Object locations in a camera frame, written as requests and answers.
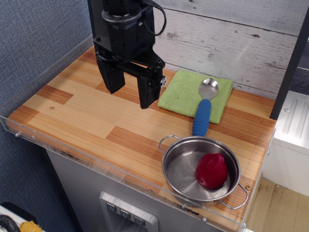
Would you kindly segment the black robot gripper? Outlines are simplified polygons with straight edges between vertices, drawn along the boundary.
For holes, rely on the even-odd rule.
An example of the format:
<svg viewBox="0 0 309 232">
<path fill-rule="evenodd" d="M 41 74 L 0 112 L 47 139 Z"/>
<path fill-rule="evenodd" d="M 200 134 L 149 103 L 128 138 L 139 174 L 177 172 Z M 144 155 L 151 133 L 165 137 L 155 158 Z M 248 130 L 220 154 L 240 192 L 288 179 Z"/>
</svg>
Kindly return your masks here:
<svg viewBox="0 0 309 232">
<path fill-rule="evenodd" d="M 105 46 L 94 42 L 97 65 L 107 90 L 113 94 L 125 85 L 124 74 L 137 78 L 140 107 L 147 109 L 158 100 L 164 77 L 164 61 L 153 51 L 154 9 L 161 6 L 103 6 L 108 29 Z"/>
</svg>

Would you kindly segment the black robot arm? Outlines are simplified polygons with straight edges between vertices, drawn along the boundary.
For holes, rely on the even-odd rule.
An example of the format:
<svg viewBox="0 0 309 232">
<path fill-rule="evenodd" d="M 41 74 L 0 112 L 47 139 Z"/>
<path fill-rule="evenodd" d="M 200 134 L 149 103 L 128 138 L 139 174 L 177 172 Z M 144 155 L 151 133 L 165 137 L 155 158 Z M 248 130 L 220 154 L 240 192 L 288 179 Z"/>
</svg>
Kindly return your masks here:
<svg viewBox="0 0 309 232">
<path fill-rule="evenodd" d="M 113 94 L 125 85 L 124 74 L 137 79 L 140 106 L 147 109 L 158 100 L 165 83 L 165 62 L 153 51 L 154 9 L 152 0 L 90 0 L 93 42 L 99 71 Z"/>
</svg>

